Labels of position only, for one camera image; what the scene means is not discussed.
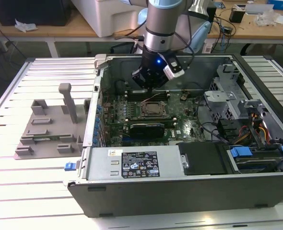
circuit board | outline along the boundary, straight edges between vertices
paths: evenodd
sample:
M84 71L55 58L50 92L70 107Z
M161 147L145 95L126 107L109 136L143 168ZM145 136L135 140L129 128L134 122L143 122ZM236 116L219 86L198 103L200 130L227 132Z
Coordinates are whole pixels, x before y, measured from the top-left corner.
M157 146L205 141L196 119L195 98L181 98L182 92L171 92L166 101L133 102L117 96L105 103L106 144L111 147ZM154 139L132 139L129 127L135 123L163 123L164 135Z

motherboard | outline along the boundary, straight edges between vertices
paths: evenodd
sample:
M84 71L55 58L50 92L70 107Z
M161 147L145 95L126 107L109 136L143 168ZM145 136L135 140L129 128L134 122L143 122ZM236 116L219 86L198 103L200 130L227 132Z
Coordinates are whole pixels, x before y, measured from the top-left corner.
M198 101L189 92L104 98L106 145L157 146L205 141L196 119Z

gray post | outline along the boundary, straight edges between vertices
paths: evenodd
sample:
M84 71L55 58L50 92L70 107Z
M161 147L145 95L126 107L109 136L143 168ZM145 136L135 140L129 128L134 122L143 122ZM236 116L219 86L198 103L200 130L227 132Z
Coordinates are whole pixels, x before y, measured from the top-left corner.
M64 95L64 101L68 108L68 111L71 117L71 121L72 123L76 124L78 123L78 117L76 115L75 104L74 104L74 100L72 99L70 95L70 91L71 91L70 83L61 83L59 85L59 92Z

floor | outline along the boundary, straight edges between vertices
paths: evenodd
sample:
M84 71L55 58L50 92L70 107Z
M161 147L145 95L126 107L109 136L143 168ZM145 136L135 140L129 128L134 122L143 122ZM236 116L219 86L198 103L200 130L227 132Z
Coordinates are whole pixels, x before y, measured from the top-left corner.
M57 49L61 57L86 57L95 56L100 53L110 53L110 47L117 43L91 43L92 52L87 53L86 45L83 42L59 42L57 43ZM0 52L0 97L10 84L11 80L15 77L16 73L20 69L20 66L24 63L24 58L13 49L13 45L9 45L8 52ZM231 44L227 50L227 53L239 53L243 45ZM50 52L43 42L19 42L17 47L28 58L49 58ZM253 47L248 49L254 55L262 55L263 51ZM117 54L127 54L130 51L130 46L119 47L115 49ZM276 51L272 54L272 57L283 67L283 46L278 45Z

desk leg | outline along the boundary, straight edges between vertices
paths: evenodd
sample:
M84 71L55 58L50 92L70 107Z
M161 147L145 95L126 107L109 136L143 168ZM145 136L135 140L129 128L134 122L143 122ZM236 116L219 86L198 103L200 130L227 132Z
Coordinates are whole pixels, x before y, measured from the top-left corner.
M203 54L210 54L212 47L213 47L213 42L212 41L205 41L202 49Z
M87 51L87 54L91 54L92 52L92 49L90 47L90 42L86 42L86 51Z
M49 47L51 56L53 58L58 58L59 57L59 53L57 52L56 46L55 46L55 42L54 41L47 41L47 45Z

